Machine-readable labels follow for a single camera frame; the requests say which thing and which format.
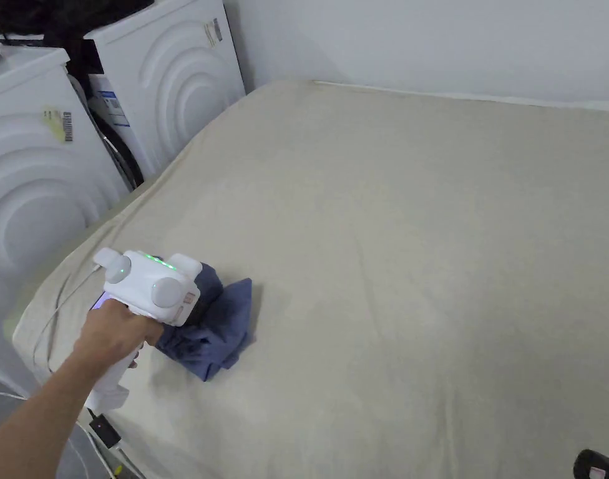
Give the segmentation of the person's left hand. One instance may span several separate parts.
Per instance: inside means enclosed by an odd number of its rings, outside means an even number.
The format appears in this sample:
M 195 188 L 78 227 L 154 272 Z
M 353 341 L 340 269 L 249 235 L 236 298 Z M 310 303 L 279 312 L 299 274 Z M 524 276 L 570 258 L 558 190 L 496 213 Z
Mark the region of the person's left hand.
M 108 299 L 90 310 L 76 341 L 73 356 L 99 372 L 142 348 L 156 345 L 163 325 L 148 316 L 130 312 L 125 304 Z

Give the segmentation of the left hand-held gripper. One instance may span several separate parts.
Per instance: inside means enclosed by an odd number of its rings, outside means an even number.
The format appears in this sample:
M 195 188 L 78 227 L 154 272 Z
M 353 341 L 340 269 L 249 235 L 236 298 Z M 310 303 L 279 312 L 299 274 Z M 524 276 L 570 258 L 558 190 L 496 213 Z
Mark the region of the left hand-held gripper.
M 116 299 L 136 315 L 180 327 L 200 299 L 195 278 L 203 266 L 183 254 L 176 253 L 165 261 L 143 251 L 119 253 L 102 248 L 94 255 L 94 262 L 104 269 L 104 290 L 93 309 Z

